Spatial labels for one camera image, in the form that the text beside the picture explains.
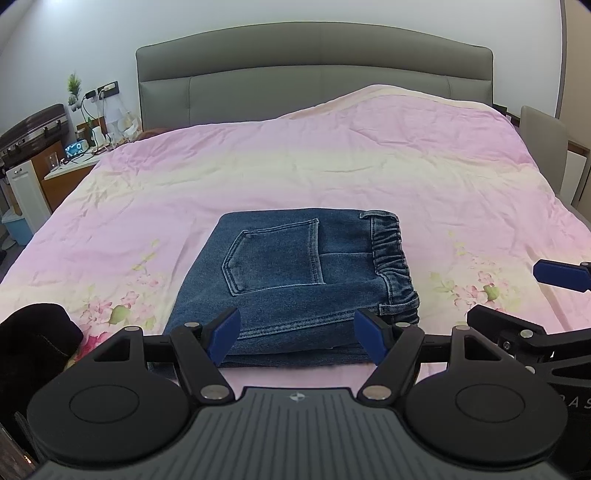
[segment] blue gripper pad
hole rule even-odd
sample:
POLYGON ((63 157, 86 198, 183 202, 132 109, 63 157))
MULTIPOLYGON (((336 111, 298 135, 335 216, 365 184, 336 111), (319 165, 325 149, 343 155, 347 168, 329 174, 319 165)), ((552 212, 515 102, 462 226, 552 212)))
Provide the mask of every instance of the blue gripper pad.
POLYGON ((392 348, 391 326, 366 309, 353 316, 355 338, 365 349, 372 362, 379 365, 392 348))
POLYGON ((233 310, 212 330, 206 352, 216 367, 219 367, 234 343, 236 343, 236 340, 238 340, 240 328, 240 311, 233 310))
POLYGON ((587 291, 591 289, 591 274, 587 267, 568 263, 539 260, 534 265, 534 277, 540 283, 587 291))

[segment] wall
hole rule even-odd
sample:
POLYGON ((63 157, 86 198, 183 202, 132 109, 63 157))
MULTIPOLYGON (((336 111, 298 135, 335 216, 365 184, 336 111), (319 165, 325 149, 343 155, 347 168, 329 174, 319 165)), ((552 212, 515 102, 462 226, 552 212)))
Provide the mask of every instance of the wall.
POLYGON ((14 29, 27 13, 33 0, 19 0, 14 2, 6 11, 0 15, 0 53, 8 42, 14 29))
POLYGON ((35 0, 0 56, 0 134, 66 102, 74 70, 83 91, 118 80, 126 106, 138 112, 138 47, 278 21, 384 24, 487 46, 495 53, 495 102, 513 113, 528 104, 555 114, 560 0, 35 0))

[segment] outlet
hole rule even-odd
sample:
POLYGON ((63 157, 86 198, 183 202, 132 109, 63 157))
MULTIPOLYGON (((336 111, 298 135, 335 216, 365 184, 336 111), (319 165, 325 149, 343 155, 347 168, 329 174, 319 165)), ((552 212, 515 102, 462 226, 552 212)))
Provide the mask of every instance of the outlet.
POLYGON ((107 83, 107 85, 98 87, 96 91, 99 93, 99 99, 117 95, 119 93, 119 82, 107 83))

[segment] back pocket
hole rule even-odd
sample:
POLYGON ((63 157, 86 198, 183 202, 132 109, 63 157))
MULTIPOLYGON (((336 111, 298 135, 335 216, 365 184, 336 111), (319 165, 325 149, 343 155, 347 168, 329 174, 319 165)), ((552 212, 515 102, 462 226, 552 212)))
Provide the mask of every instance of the back pocket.
POLYGON ((222 264, 233 296, 268 288, 323 285, 314 218, 260 230, 243 230, 222 264))

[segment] bedside table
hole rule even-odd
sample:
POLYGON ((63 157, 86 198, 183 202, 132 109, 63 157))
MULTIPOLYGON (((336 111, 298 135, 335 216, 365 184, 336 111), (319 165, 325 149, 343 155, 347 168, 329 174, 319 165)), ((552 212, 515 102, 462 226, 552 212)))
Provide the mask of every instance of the bedside table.
POLYGON ((104 153, 81 155, 45 175, 41 181, 41 188, 52 212, 55 212, 66 197, 74 191, 103 155, 104 153))

